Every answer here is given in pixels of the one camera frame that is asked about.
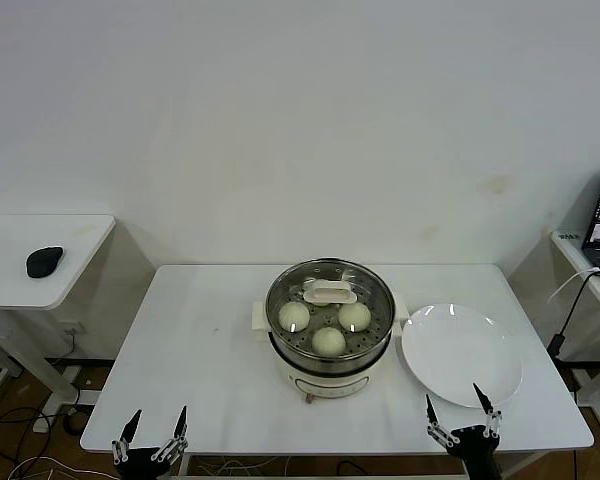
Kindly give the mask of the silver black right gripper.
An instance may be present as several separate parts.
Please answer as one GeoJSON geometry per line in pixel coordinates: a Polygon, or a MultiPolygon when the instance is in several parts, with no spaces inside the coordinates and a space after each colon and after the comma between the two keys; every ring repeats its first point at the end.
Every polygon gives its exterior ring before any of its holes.
{"type": "Polygon", "coordinates": [[[459,458],[467,468],[495,468],[494,452],[500,444],[502,412],[496,409],[489,397],[474,383],[473,388],[486,415],[485,425],[472,425],[452,432],[443,427],[437,418],[429,395],[426,395],[427,433],[448,454],[459,458]]]}

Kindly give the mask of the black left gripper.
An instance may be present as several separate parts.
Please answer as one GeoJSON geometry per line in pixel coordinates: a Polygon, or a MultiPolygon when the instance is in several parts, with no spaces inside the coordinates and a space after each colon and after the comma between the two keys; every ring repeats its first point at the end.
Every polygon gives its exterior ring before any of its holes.
{"type": "Polygon", "coordinates": [[[158,447],[129,450],[142,410],[138,409],[124,426],[118,440],[111,442],[113,464],[122,479],[159,479],[171,472],[172,464],[184,453],[188,446],[187,406],[184,406],[175,425],[171,439],[158,447]]]}

